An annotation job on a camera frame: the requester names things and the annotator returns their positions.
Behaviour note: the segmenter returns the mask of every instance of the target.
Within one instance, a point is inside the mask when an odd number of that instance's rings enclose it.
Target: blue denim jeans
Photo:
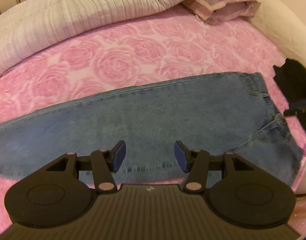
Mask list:
[[[66,152],[89,155],[119,140],[127,152],[117,183],[184,177],[177,140],[211,155],[234,151],[288,185],[302,158],[262,76],[217,73],[112,90],[4,122],[0,175],[18,179]],[[80,179],[92,183],[92,174]]]

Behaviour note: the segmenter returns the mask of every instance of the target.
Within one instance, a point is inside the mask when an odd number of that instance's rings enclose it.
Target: cream bedding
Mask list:
[[[184,0],[27,0],[0,16],[0,75],[53,44]]]
[[[261,6],[251,20],[288,58],[306,67],[306,26],[280,0],[260,0]]]

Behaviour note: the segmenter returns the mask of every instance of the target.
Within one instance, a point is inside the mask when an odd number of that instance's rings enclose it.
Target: white logo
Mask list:
[[[154,188],[154,187],[147,187],[146,190],[147,190],[148,192],[152,192],[152,191],[155,190],[155,188]]]

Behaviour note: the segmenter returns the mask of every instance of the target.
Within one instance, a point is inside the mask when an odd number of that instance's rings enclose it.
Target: rose print sheet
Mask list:
[[[273,80],[272,66],[284,60],[248,22],[209,26],[176,6],[92,30],[14,66],[0,77],[0,122],[107,90],[228,71],[260,72],[282,112],[288,103]],[[295,189],[305,170],[306,134],[296,118],[287,122],[305,151]],[[14,183],[0,178],[0,233],[11,224],[3,199]]]

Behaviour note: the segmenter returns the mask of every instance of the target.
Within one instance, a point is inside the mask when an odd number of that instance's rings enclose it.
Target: ribbed black surface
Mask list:
[[[251,230],[215,216],[203,198],[177,185],[124,185],[101,195],[78,220],[51,229],[13,225],[0,240],[295,240],[287,225]]]

